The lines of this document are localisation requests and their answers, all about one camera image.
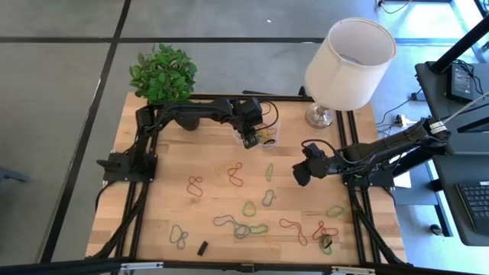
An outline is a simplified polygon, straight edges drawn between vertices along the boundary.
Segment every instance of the green leaves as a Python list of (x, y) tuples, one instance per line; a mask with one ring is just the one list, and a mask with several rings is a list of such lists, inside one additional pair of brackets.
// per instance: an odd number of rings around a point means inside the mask
[(138, 65), (130, 66), (131, 81), (136, 96), (145, 97), (149, 104), (187, 100), (193, 92), (197, 67), (181, 49), (156, 44), (151, 53), (138, 53)]

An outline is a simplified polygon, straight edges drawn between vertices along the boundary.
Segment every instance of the gray floor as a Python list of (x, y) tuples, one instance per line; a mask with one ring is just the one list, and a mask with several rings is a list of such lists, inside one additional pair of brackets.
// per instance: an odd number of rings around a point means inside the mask
[[(338, 19), (353, 16), (379, 21), (398, 38), (463, 35), (449, 4), (416, 3), (403, 12), (386, 15), (374, 3), (286, 0), (277, 5), (271, 0), (140, 0), (133, 1), (122, 36), (323, 37)], [(110, 37), (122, 5), (122, 0), (1, 0), (0, 36)], [(397, 7), (389, 4), (390, 10)], [(284, 95), (297, 93), (303, 84), (303, 72), (318, 48), (315, 44), (174, 46), (186, 50), (199, 67), (197, 92), (238, 93), (250, 89)], [(117, 49), (55, 260), (80, 259), (84, 255), (102, 178), (102, 169), (95, 160), (105, 158), (112, 148), (125, 96), (132, 90), (128, 67), (137, 62), (138, 51), (150, 48), (150, 44), (121, 44)], [(419, 89), (414, 77), (416, 63), (436, 60), (448, 48), (440, 44), (400, 44), (397, 58), (373, 97), (376, 119)], [(25, 172), (32, 179), (25, 184), (11, 180), (0, 183), (0, 265), (36, 260), (107, 50), (108, 44), (0, 44), (0, 165)], [(476, 62), (471, 52), (463, 59)], [(428, 115), (429, 110), (426, 103), (410, 102), (387, 120), (398, 114), (415, 121)], [(489, 271), (482, 258), (489, 252), (487, 248), (465, 247), (457, 235), (440, 238), (426, 230), (427, 225), (437, 222), (433, 208), (403, 206), (397, 213), (411, 263), (474, 273)]]

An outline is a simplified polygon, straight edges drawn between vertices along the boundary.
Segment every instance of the black desk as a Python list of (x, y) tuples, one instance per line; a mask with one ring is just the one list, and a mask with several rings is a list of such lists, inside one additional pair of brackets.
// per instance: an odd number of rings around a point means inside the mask
[[(485, 65), (476, 66), (477, 70), (488, 70)], [(419, 84), (423, 88), (429, 109), (435, 118), (444, 118), (459, 110), (462, 105), (448, 100), (445, 97), (446, 75), (436, 75), (429, 71), (426, 64), (417, 64), (416, 72)], [(489, 85), (482, 87), (484, 91), (489, 90)], [(439, 175), (440, 183), (452, 211), (455, 225), (458, 229), (461, 241), (466, 245), (489, 246), (489, 236), (480, 235), (474, 231), (467, 212), (455, 184), (467, 181), (489, 180), (489, 156), (460, 154), (461, 148), (466, 150), (477, 150), (478, 147), (489, 145), (489, 134), (458, 134), (454, 129), (465, 125), (473, 120), (489, 116), (489, 106), (477, 111), (460, 115), (447, 123), (446, 127), (452, 131), (450, 144), (447, 151), (456, 151), (458, 154), (450, 156), (435, 156), (433, 162)]]

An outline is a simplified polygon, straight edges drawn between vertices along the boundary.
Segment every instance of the table lamp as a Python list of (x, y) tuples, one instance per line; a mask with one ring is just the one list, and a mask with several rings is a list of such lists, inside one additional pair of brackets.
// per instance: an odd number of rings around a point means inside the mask
[(330, 125), (329, 109), (351, 111), (367, 104), (396, 52), (392, 35), (371, 20), (334, 24), (306, 70), (306, 92), (315, 101), (306, 110), (309, 125)]

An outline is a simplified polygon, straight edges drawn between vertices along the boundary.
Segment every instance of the wooden tabletop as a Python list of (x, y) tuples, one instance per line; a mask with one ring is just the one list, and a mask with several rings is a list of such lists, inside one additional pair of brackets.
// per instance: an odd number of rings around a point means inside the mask
[[(232, 127), (209, 119), (201, 119), (195, 131), (185, 131), (174, 121), (160, 133), (157, 145), (157, 175), (150, 184), (138, 259), (144, 260), (191, 260), (227, 261), (239, 263), (301, 263), (301, 264), (357, 264), (358, 255), (354, 229), (351, 221), (347, 189), (338, 175), (319, 180), (312, 178), (306, 187), (299, 186), (292, 174), (292, 165), (304, 160), (300, 143), (308, 138), (321, 138), (340, 148), (338, 125), (318, 130), (305, 121), (304, 113), (309, 102), (275, 102), (280, 112), (280, 136), (274, 149), (254, 147), (246, 150), (232, 137)], [(122, 152), (134, 141), (136, 123), (134, 113), (145, 101), (129, 93), (122, 112), (115, 139), (114, 150)], [(275, 118), (272, 111), (265, 121)], [(373, 112), (370, 104), (355, 112), (360, 142), (377, 140)], [(326, 146), (320, 147), (332, 155)], [(237, 187), (229, 182), (228, 169), (242, 163), (236, 176), (243, 180)], [(266, 179), (267, 168), (273, 164), (271, 181)], [(196, 183), (203, 191), (201, 197), (187, 192), (190, 176), (201, 176)], [(267, 190), (275, 197), (270, 206), (262, 200)], [(86, 255), (93, 255), (110, 238), (121, 222), (122, 211), (128, 191), (127, 183), (109, 187), (100, 199), (92, 227)], [(370, 188), (371, 205), (377, 230), (394, 253), (405, 260), (403, 242), (392, 198), (380, 188)], [(253, 202), (256, 215), (243, 215), (247, 201)], [(249, 207), (245, 214), (252, 214)], [(344, 212), (336, 218), (326, 216), (333, 206), (341, 206)], [(233, 225), (215, 226), (217, 216), (232, 215), (240, 224), (248, 226), (267, 225), (266, 234), (249, 234), (243, 239), (233, 235)], [(283, 228), (279, 220), (285, 218), (301, 224), (307, 245), (298, 240), (295, 227)], [(327, 228), (337, 228), (332, 237), (332, 253), (324, 254), (313, 239), (313, 233), (322, 221)], [(188, 232), (185, 248), (178, 249), (170, 242), (174, 225)], [(179, 237), (175, 229), (172, 238)], [(128, 254), (131, 231), (125, 242)], [(197, 255), (200, 245), (207, 241), (203, 257)], [(364, 231), (365, 250), (371, 259), (368, 236)]]

